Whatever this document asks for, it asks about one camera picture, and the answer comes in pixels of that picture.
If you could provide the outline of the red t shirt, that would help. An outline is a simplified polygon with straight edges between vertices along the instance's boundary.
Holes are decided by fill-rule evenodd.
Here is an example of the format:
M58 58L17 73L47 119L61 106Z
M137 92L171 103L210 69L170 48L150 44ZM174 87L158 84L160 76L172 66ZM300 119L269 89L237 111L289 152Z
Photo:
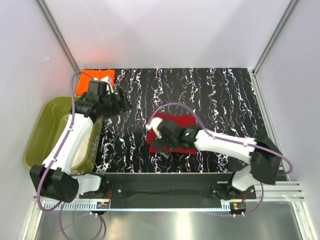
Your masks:
M181 115L181 116L175 116L175 115L169 115L169 114L164 114L164 113L156 113L155 118L161 118L161 119L169 119L172 120L174 123L178 124L182 128L186 128L190 125L196 125L196 118L194 116L189 116L189 115ZM147 138L146 138L146 143L149 145L149 153L150 154L155 154L159 153L156 148L151 146L152 142L156 139L156 134L154 133L153 130L148 131L147 133ZM190 155L196 155L197 151L195 149L184 149L182 147L177 147L175 150L171 151L171 153L181 153L181 154L190 154Z

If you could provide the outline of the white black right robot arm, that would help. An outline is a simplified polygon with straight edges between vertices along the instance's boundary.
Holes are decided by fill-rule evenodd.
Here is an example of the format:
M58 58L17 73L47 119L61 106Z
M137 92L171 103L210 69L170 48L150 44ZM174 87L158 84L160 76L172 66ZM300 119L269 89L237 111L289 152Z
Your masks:
M246 190L258 183L274 185L281 163L281 152L268 138L240 138L216 133L198 125L182 127L170 119L153 118L146 129L155 133L151 145L165 158L177 148L214 152L236 158L246 167L235 171L226 184L214 185L220 199L241 198Z

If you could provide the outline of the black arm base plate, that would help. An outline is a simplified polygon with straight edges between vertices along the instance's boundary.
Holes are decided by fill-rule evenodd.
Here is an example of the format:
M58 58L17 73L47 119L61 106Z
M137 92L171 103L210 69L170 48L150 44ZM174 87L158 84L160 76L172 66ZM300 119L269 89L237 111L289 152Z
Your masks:
M232 173L106 173L101 187L81 194L81 199L110 200L116 209L213 210L223 199L213 191L226 184Z

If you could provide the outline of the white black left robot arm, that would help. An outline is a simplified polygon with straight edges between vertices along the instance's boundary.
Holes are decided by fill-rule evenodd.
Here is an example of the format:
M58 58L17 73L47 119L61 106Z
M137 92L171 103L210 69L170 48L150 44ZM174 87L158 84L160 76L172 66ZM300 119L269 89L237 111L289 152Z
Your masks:
M88 90L79 99L73 96L70 115L57 143L42 163L33 165L29 171L37 201L46 197L71 203L76 196L88 192L103 198L108 193L108 186L102 176L91 170L72 175L73 162L87 134L94 133L98 120L131 109L132 105L120 87L113 88L101 80L91 80Z

